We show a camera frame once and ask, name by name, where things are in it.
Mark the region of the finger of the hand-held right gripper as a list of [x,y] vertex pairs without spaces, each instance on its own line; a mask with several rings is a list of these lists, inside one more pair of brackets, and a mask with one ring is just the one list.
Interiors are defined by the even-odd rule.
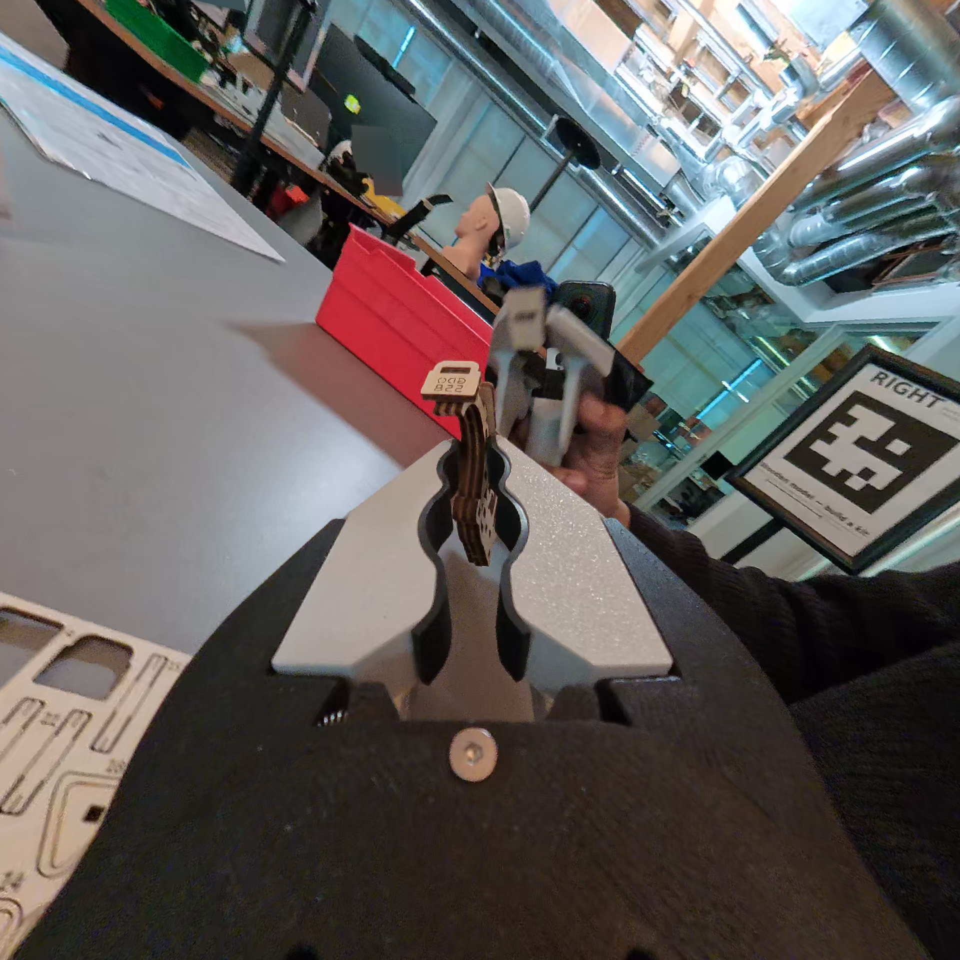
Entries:
[[558,467],[579,423],[584,395],[605,402],[614,348],[567,307],[549,306],[546,346],[558,354],[559,366],[548,367],[544,398],[544,462]]
[[536,345],[515,347],[507,322],[494,324],[488,352],[488,372],[495,378],[495,419],[497,434],[509,438],[532,411],[533,391],[538,385],[525,372],[527,362],[537,357],[535,365],[543,366],[546,347],[543,340]]

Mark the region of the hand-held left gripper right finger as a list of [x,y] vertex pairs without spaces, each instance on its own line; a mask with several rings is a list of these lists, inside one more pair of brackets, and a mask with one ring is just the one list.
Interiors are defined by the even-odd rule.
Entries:
[[598,683],[666,677],[674,660],[605,518],[506,438],[498,495],[497,652],[511,678]]

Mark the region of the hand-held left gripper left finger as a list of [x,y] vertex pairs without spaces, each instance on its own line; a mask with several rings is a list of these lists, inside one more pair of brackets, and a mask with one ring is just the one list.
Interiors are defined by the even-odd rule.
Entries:
[[437,589],[419,522],[451,446],[437,444],[346,516],[272,656],[276,673],[418,683],[413,630]]

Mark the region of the small wooden slotted piece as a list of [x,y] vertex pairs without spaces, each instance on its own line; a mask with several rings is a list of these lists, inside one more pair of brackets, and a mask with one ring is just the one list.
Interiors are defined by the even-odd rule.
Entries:
[[504,326],[516,352],[537,352],[546,342],[546,290],[542,286],[510,289],[504,299]]

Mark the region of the wooden model assembly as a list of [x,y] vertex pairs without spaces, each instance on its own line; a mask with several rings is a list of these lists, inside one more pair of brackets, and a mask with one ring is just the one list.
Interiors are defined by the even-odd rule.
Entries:
[[498,495],[491,486],[488,456],[496,438],[495,389],[478,363],[440,361],[426,375],[421,396],[437,417],[456,417],[460,426],[457,488],[451,517],[465,558],[476,567],[490,564],[497,539]]

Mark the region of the person's right forearm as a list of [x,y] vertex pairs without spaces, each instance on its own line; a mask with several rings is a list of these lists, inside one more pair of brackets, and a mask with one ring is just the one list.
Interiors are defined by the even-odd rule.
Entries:
[[786,703],[958,642],[957,561],[789,582],[711,558],[694,534],[629,512],[631,534],[726,623]]

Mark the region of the grey desk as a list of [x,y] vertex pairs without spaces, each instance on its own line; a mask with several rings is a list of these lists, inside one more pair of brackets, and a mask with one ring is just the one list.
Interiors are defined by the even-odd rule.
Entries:
[[447,432],[321,330],[330,271],[50,163],[7,115],[2,592],[194,653]]

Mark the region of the person's right hand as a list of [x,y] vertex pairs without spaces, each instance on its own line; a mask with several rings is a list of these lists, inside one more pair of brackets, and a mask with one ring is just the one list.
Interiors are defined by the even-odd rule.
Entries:
[[581,432],[571,438],[553,474],[604,518],[629,528],[630,510],[619,496],[618,479],[627,416],[618,406],[586,392],[580,401],[578,426]]

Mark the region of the blue cloth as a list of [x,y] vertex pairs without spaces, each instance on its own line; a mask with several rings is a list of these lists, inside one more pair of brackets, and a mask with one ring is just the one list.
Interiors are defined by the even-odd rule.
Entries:
[[504,297],[509,290],[541,287],[547,298],[552,298],[557,281],[550,277],[537,260],[517,263],[504,259],[495,269],[481,264],[478,288],[491,299]]

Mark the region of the white hard hat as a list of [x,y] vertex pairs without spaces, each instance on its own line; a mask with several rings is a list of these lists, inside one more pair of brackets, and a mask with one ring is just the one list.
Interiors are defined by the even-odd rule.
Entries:
[[486,196],[498,222],[487,246],[487,256],[491,259],[501,258],[519,246],[525,238],[531,220],[530,207],[527,199],[510,187],[498,187],[488,183]]

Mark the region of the red storage bin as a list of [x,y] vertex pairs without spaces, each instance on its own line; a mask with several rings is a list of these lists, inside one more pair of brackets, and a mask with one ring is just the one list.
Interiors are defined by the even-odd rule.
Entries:
[[422,397],[440,362],[468,360],[484,369],[492,327],[414,259],[351,224],[317,325],[408,402],[460,437],[455,416],[437,417]]

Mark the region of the mannequin head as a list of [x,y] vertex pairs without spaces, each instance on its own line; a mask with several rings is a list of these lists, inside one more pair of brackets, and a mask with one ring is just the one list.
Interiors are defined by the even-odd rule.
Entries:
[[498,209],[491,194],[474,199],[462,214],[454,234],[456,243],[445,255],[449,262],[472,282],[481,276],[481,265],[500,229]]

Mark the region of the wooden ceiling beam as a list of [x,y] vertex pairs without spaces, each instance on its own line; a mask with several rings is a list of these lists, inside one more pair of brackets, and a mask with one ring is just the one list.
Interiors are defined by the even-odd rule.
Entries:
[[618,345],[619,353],[640,366],[654,346],[893,98],[893,89],[874,71],[867,72],[632,326]]

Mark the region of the framed marker sign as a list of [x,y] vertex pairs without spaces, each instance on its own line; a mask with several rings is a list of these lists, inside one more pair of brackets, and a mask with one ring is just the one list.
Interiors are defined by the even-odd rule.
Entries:
[[958,504],[958,379],[866,344],[727,479],[862,574]]

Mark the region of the wooden workbench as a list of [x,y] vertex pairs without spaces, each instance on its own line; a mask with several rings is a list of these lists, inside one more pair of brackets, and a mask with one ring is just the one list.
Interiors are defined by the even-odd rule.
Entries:
[[[247,135],[253,131],[254,124],[216,95],[212,87],[191,81],[158,57],[123,24],[116,21],[102,3],[68,2],[67,12],[78,15],[82,26],[86,28],[96,23],[96,36],[109,34],[111,45],[119,44],[124,50],[119,60],[121,65],[126,65],[130,58],[136,60],[136,72],[144,77],[138,90],[141,96],[150,102],[151,114],[148,120],[153,126],[163,127],[159,119],[159,103],[172,103],[174,112],[183,122],[190,120],[192,126],[203,128],[210,125],[223,127],[231,145],[244,143]],[[235,190],[246,196],[258,210],[266,211],[278,185],[299,184],[306,178],[318,185],[321,192],[341,197],[345,204],[350,205],[353,217],[376,222],[383,238],[388,240],[389,229],[400,220],[390,218],[372,205],[369,196],[354,196],[334,177],[321,170],[321,161],[318,151],[310,148],[305,138],[288,141],[273,138],[263,132],[253,155],[252,185],[246,188],[237,186]],[[444,281],[476,313],[489,321],[497,314],[499,305],[424,237],[408,232],[397,239],[397,244],[422,254],[425,260],[420,266],[420,272],[427,277],[437,276]]]

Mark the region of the wooden parts sheet with holes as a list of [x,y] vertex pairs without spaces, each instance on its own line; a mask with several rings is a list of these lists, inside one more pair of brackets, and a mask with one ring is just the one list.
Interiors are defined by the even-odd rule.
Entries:
[[[2,592],[2,641],[26,659],[1,704],[1,957],[12,958],[61,893],[191,654]],[[42,675],[69,652],[78,677],[90,643],[113,645],[101,695]]]

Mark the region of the silver ventilation ducts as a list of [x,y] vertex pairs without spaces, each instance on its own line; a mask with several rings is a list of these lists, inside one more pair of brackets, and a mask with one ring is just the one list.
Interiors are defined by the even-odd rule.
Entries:
[[776,282],[958,261],[958,2],[394,2],[647,249],[746,204],[863,81],[879,105],[750,250]]

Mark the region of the black monitor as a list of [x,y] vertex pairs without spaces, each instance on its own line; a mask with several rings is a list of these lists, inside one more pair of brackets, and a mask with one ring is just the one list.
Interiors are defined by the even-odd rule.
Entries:
[[330,112],[323,150],[331,154],[349,141],[356,168],[374,180],[380,194],[399,199],[437,122],[398,85],[401,76],[381,71],[380,61],[372,62],[367,51],[331,25],[308,89]]

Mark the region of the black tripod pole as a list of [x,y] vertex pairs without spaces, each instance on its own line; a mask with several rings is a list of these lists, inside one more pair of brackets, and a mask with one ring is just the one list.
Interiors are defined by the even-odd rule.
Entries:
[[280,98],[283,84],[289,73],[289,68],[303,42],[304,35],[316,12],[316,8],[317,4],[314,1],[298,1],[296,2],[295,13],[291,13],[288,18],[288,25],[283,33],[283,45],[273,68],[270,87],[256,115],[253,127],[246,136],[231,176],[231,187],[243,197],[248,195],[248,192],[254,185],[260,168],[258,153],[264,130],[273,108]]

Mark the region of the person's torso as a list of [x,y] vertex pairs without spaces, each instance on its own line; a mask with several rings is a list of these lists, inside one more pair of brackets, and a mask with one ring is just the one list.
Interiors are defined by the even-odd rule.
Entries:
[[959,957],[959,651],[794,703],[847,836],[933,958]]

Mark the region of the white paper instruction sheet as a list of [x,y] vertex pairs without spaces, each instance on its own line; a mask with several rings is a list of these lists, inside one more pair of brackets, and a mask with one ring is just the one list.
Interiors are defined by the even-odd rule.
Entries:
[[1,35],[3,111],[45,158],[84,179],[282,263],[155,127]]

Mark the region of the green bin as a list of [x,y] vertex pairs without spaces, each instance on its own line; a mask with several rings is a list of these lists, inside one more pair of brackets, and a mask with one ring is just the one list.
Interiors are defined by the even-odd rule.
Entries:
[[192,83],[199,83],[209,68],[204,53],[139,1],[106,1],[107,13],[134,35],[167,66]]

